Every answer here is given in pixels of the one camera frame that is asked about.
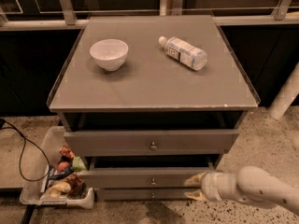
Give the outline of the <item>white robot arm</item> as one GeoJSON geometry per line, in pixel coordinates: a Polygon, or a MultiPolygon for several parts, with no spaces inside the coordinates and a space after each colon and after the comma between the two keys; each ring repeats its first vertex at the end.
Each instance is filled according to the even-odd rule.
{"type": "Polygon", "coordinates": [[[196,187],[185,192],[196,201],[233,201],[265,209],[279,205],[299,216],[299,189],[255,166],[242,167],[236,173],[199,173],[184,185],[196,187]]]}

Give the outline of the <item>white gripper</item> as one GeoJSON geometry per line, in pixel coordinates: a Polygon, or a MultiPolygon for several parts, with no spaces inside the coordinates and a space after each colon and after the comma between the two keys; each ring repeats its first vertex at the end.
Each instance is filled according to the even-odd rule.
{"type": "Polygon", "coordinates": [[[191,176],[184,181],[186,187],[200,187],[201,190],[193,192],[185,192],[184,195],[196,201],[205,201],[208,199],[211,202],[219,202],[222,197],[219,193],[218,179],[221,173],[200,173],[191,176]]]}

